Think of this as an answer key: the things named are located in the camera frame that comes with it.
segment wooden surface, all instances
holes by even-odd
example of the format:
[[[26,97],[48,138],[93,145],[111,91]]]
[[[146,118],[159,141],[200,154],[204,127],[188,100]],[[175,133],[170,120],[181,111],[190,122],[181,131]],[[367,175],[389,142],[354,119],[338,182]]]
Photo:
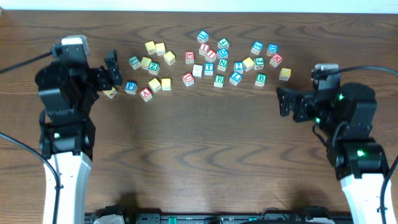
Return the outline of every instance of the wooden surface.
[[[193,67],[185,64],[184,51],[194,50],[195,63],[205,62],[196,40],[202,29],[210,33],[212,49],[222,37],[231,42],[227,72],[215,72],[226,76],[222,89],[213,87],[213,77],[197,78],[188,88],[182,82]],[[316,63],[398,69],[396,15],[6,11],[0,34],[0,68],[45,53],[66,35],[85,34],[90,65],[104,65],[106,53],[116,49],[124,81],[136,80],[139,89],[155,76],[133,70],[127,60],[146,56],[145,42],[164,42],[177,56],[172,66],[150,56],[160,63],[158,77],[172,78],[171,92],[155,93],[145,103],[119,88],[115,99],[101,94],[93,106],[90,116],[97,131],[88,212],[118,202],[163,212],[261,212],[304,205],[347,211],[312,123],[281,118],[275,88],[311,89],[310,70]],[[232,63],[253,57],[255,40],[278,44],[284,60],[272,68],[266,57],[264,88],[254,86],[254,70],[232,86]],[[50,62],[46,58],[0,75],[1,131],[36,149],[44,106],[34,77]],[[282,67],[292,69],[288,82],[278,79]],[[398,145],[398,78],[357,72],[344,75],[342,82],[375,89],[379,107],[372,136],[391,164]],[[397,214],[398,178],[392,180]],[[0,141],[1,223],[40,223],[44,193],[42,163]]]

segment wood grain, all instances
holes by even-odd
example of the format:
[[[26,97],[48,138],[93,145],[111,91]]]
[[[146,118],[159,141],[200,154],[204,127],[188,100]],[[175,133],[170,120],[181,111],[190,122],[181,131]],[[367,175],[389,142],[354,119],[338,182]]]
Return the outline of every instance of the wood grain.
[[[187,88],[181,77],[193,65],[185,64],[183,54],[194,50],[196,63],[204,64],[196,41],[202,29],[210,33],[213,49],[218,39],[230,40],[230,64],[253,57],[255,40],[279,44],[284,61],[277,69],[266,65],[264,88],[254,86],[253,70],[237,87],[226,82],[214,88],[213,78],[203,77]],[[90,65],[103,65],[107,52],[116,49],[124,80],[136,80],[139,88],[154,76],[133,70],[127,60],[146,56],[145,42],[164,42],[177,56],[168,66],[151,55],[160,63],[158,78],[172,78],[171,92],[160,91],[145,103],[119,88],[115,99],[101,95],[93,106],[97,132],[88,212],[118,202],[163,212],[261,212],[304,205],[347,211],[325,148],[311,133],[312,123],[281,118],[275,88],[311,89],[310,70],[316,63],[398,69],[396,15],[6,11],[0,34],[0,68],[45,53],[66,35],[85,34]],[[34,77],[50,62],[47,58],[0,75],[1,131],[36,149],[43,104]],[[288,82],[278,80],[282,67],[292,69]],[[228,79],[232,71],[230,65],[217,73]],[[375,89],[379,107],[372,135],[391,163],[398,145],[398,78],[357,72],[344,75],[342,82]],[[43,171],[36,158],[0,141],[1,223],[41,223]],[[398,214],[396,184],[393,202]]]

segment toy block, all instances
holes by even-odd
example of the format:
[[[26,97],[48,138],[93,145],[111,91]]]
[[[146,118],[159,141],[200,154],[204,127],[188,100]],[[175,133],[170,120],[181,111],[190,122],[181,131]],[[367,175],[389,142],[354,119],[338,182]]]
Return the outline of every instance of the toy block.
[[[263,46],[264,44],[261,42],[255,41],[253,47],[251,47],[251,52],[255,55],[259,55]]]
[[[263,87],[264,84],[266,84],[267,81],[267,75],[266,74],[257,74],[256,82],[254,83],[256,86],[261,86]]]
[[[195,53],[185,52],[185,63],[194,63],[194,62],[195,62]]]
[[[167,52],[165,55],[163,55],[165,62],[168,65],[171,65],[175,62],[175,56],[172,52]]]
[[[147,57],[142,57],[142,60],[141,60],[141,67],[142,67],[143,69],[148,70],[149,65],[150,65],[151,62],[152,62],[152,59],[147,58]]]
[[[143,90],[141,90],[139,92],[139,95],[142,97],[142,99],[145,102],[148,102],[148,100],[152,99],[152,94],[150,93],[150,91],[148,90],[148,88],[144,88]]]
[[[134,57],[130,58],[129,59],[129,63],[131,65],[132,69],[134,69],[134,70],[139,68],[139,67],[141,67],[141,63],[140,63],[140,61],[139,61],[137,56],[134,56]]]
[[[118,94],[118,91],[114,87],[112,87],[112,90],[104,90],[102,91],[107,97],[113,99],[116,94]]]
[[[156,53],[155,42],[150,41],[148,43],[145,43],[145,47],[147,48],[147,51],[148,51],[149,55],[152,55],[152,54]]]
[[[205,75],[213,75],[214,63],[205,63]]]
[[[235,62],[234,63],[234,72],[243,74],[243,62]]]
[[[128,94],[135,95],[137,93],[137,84],[131,81],[127,81],[126,87],[124,87],[124,90]]]
[[[198,34],[198,41],[200,43],[206,43],[207,40],[209,40],[209,34],[204,30],[200,31]]]
[[[155,46],[156,46],[157,56],[162,56],[162,55],[166,54],[166,47],[165,47],[164,43],[155,44]]]
[[[229,82],[233,85],[237,85],[242,80],[242,75],[238,72],[232,73],[231,77],[229,78]]]
[[[217,44],[219,49],[225,48],[228,49],[229,48],[229,41],[224,37],[221,40],[218,41]]]
[[[194,65],[193,66],[193,76],[194,77],[201,77],[201,71],[203,70],[203,66],[202,65]]]
[[[207,51],[209,51],[210,45],[208,44],[200,44],[199,54],[205,56]]]
[[[171,90],[172,89],[172,80],[169,78],[162,78],[162,90]]]
[[[195,79],[194,79],[193,75],[189,72],[189,73],[183,75],[182,81],[184,82],[185,86],[188,87],[188,86],[194,84]]]
[[[149,84],[149,87],[152,89],[152,91],[154,93],[156,93],[157,91],[159,91],[162,88],[162,85],[160,84],[160,82],[156,78],[151,80],[148,84]]]
[[[249,71],[253,67],[254,67],[254,62],[250,57],[243,60],[243,68],[245,71]]]
[[[278,45],[270,44],[268,45],[267,56],[273,56],[278,52]]]
[[[217,51],[217,57],[218,59],[228,59],[228,51],[225,48],[219,49]]]
[[[225,72],[226,67],[228,66],[228,59],[220,59],[218,62],[217,70]]]
[[[282,68],[279,73],[279,80],[287,81],[292,74],[292,70],[289,68]]]
[[[269,62],[275,68],[282,62],[283,58],[279,54],[275,54]]]
[[[214,79],[214,86],[222,88],[224,85],[224,80],[225,77],[223,75],[216,75],[216,78]]]
[[[264,68],[265,62],[263,57],[255,58],[254,59],[254,69],[260,70]]]
[[[159,74],[160,66],[158,63],[151,62],[148,67],[148,71],[150,74],[157,75]]]
[[[205,59],[207,62],[214,62],[217,59],[217,53],[210,49],[207,51]]]

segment wooden block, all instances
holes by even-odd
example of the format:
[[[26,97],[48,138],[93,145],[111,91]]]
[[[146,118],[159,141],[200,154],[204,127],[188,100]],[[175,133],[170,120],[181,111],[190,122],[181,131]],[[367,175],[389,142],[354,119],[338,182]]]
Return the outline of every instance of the wooden block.
[[[206,43],[207,40],[209,40],[209,34],[204,30],[200,31],[198,34],[198,41],[200,43]]]
[[[210,45],[208,44],[200,44],[199,54],[205,56],[207,51],[210,50]]]
[[[116,94],[118,94],[118,91],[114,87],[112,87],[112,90],[104,90],[102,91],[107,97],[113,99]]]
[[[292,74],[292,70],[289,68],[282,68],[279,72],[279,80],[287,81]]]
[[[205,59],[207,62],[214,62],[217,59],[217,53],[210,49],[207,51]]]
[[[129,63],[131,65],[132,69],[134,69],[134,70],[141,67],[141,63],[138,59],[138,56],[134,56],[134,57],[130,58]]]
[[[148,100],[152,99],[152,94],[150,93],[150,91],[148,90],[148,88],[144,88],[143,90],[141,90],[139,92],[139,95],[142,97],[142,99],[145,102],[148,102]]]
[[[214,63],[205,63],[205,75],[213,75]]]
[[[201,77],[201,71],[203,70],[203,66],[201,65],[194,65],[193,66],[193,76],[194,77]]]
[[[267,81],[267,75],[266,74],[257,74],[256,82],[254,83],[256,86],[264,86]]]
[[[169,78],[162,78],[162,90],[171,90],[172,89],[172,80]]]
[[[166,54],[166,47],[165,47],[164,43],[155,44],[155,46],[156,46],[157,56],[162,56],[162,55]]]
[[[157,75],[159,74],[160,66],[158,63],[151,62],[148,67],[148,71],[150,74]]]
[[[264,44],[261,42],[255,41],[253,47],[251,47],[251,52],[255,55],[259,55],[263,46]]]
[[[225,48],[228,49],[229,48],[229,41],[224,37],[221,40],[218,41],[217,44],[219,49]]]
[[[127,81],[126,87],[124,87],[124,90],[128,94],[135,95],[137,93],[137,84],[131,81]]]
[[[167,52],[165,55],[163,55],[163,57],[168,65],[171,65],[175,62],[175,56],[171,51]]]
[[[253,60],[250,57],[244,59],[243,60],[243,67],[244,67],[245,71],[249,71],[250,69],[252,69],[254,67]]]
[[[237,85],[242,80],[242,74],[238,72],[232,73],[231,77],[229,78],[229,82],[233,85]]]
[[[195,63],[195,53],[185,52],[185,63]]]
[[[147,51],[148,51],[149,55],[152,55],[152,54],[156,53],[155,42],[150,41],[148,43],[145,43],[145,47],[147,48]]]
[[[278,45],[270,44],[268,45],[267,56],[273,56],[278,52]]]
[[[162,88],[162,85],[160,84],[160,82],[158,81],[157,78],[154,78],[148,84],[154,93],[156,93],[157,91],[159,91]]]
[[[224,85],[225,77],[223,75],[216,75],[214,79],[214,86],[222,88]]]
[[[188,87],[188,86],[194,84],[195,79],[194,79],[193,75],[189,72],[182,76],[182,81],[184,82],[185,86]]]
[[[152,62],[152,59],[147,58],[147,57],[142,57],[142,60],[141,60],[141,67],[142,67],[143,69],[148,70],[149,65],[150,65],[151,62]]]
[[[217,51],[217,57],[218,59],[228,59],[228,51],[225,48],[219,49]]]
[[[279,54],[275,54],[269,62],[275,68],[282,62],[283,58]]]
[[[218,62],[217,70],[225,72],[226,67],[228,66],[228,59],[220,59]]]
[[[255,70],[260,70],[262,68],[264,68],[264,65],[266,63],[264,62],[264,58],[263,57],[258,57],[254,59],[254,69]]]
[[[234,72],[243,74],[243,62],[235,62],[234,63]]]

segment white wall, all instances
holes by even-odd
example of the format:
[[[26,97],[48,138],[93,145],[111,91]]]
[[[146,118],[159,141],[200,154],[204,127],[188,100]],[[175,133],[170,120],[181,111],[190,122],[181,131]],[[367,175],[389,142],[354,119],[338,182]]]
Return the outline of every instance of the white wall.
[[[0,0],[4,9],[398,14],[398,0]]]

